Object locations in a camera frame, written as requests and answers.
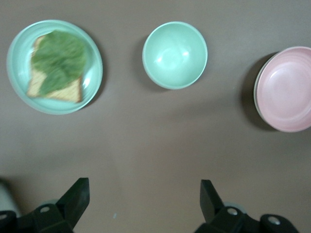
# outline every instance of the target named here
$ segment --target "toast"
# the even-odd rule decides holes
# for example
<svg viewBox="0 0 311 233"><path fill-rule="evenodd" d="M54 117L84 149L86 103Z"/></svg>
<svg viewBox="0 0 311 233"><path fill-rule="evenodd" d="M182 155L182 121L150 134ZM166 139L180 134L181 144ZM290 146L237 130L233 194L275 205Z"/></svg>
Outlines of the toast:
<svg viewBox="0 0 311 233"><path fill-rule="evenodd" d="M39 45L45 35L37 38L34 43L34 51L32 52L32 57L37 52ZM63 101L70 101L70 102L81 102L83 100L82 97L82 79L83 76L81 75L74 81L70 82L66 87L60 90L54 90L46 95L40 94L40 88L45 81L47 74L43 71L37 70L34 68L33 64L30 64L31 67L31 80L29 82L27 96L31 98L46 98L46 99L56 99L56 100L63 100Z"/></svg>

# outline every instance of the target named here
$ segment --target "mint green bowl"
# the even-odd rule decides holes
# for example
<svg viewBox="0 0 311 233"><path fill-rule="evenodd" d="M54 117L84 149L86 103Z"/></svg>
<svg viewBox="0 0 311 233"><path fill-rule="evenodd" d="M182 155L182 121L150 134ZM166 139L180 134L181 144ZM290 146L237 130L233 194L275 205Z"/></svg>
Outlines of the mint green bowl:
<svg viewBox="0 0 311 233"><path fill-rule="evenodd" d="M193 84L207 64L207 46L203 36L184 22L168 22L147 38L142 62L150 79L167 89Z"/></svg>

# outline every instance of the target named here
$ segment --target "mint green plate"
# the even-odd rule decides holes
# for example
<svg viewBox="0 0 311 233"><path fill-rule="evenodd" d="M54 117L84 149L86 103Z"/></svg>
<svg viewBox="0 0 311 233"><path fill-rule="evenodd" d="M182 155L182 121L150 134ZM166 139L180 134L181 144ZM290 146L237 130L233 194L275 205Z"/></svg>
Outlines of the mint green plate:
<svg viewBox="0 0 311 233"><path fill-rule="evenodd" d="M203 36L184 22L168 22L147 38L142 62L152 81L167 89L193 84L207 64L207 46Z"/></svg>
<svg viewBox="0 0 311 233"><path fill-rule="evenodd" d="M72 103L26 95L30 76L30 57L35 40L54 30L65 31L81 38L86 45L87 62L83 75L83 100ZM60 20L44 20L22 30L13 40L7 55L7 71L18 96L34 109L46 114L61 115L75 112L87 105L97 93L103 78L103 62L91 37L77 26Z"/></svg>

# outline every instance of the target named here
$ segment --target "screw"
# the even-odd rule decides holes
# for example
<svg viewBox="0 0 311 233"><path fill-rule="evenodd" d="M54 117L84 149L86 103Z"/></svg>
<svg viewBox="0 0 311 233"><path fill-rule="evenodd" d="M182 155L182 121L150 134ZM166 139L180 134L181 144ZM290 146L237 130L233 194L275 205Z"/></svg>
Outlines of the screw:
<svg viewBox="0 0 311 233"><path fill-rule="evenodd" d="M231 215L238 215L238 211L236 209L229 208L227 211Z"/></svg>
<svg viewBox="0 0 311 233"><path fill-rule="evenodd" d="M271 222L272 224L275 224L275 225L281 224L280 220L274 216L268 217L268 220L269 220L269 222Z"/></svg>
<svg viewBox="0 0 311 233"><path fill-rule="evenodd" d="M50 210L49 206L45 206L40 209L40 213L45 213L45 212L48 212L49 210Z"/></svg>
<svg viewBox="0 0 311 233"><path fill-rule="evenodd" d="M3 220L3 219L5 219L5 218L7 218L7 217L8 217L7 214L0 215L0 220Z"/></svg>

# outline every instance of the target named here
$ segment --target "plate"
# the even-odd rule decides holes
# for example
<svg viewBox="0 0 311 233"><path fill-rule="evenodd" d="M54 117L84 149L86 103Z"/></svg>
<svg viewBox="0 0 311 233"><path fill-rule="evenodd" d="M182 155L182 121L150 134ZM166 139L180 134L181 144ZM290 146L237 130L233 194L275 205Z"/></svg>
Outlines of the plate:
<svg viewBox="0 0 311 233"><path fill-rule="evenodd" d="M272 57L256 80L260 116L273 128L298 132L311 126L311 49L291 47Z"/></svg>
<svg viewBox="0 0 311 233"><path fill-rule="evenodd" d="M26 95L30 75L30 57L35 40L54 30L71 33L85 42L87 62L83 76L83 100L80 103ZM97 93L103 78L103 61L91 37L79 27L61 20L44 20L23 29L13 40L7 55L7 71L11 85L18 96L32 108L46 114L62 115L86 106Z"/></svg>

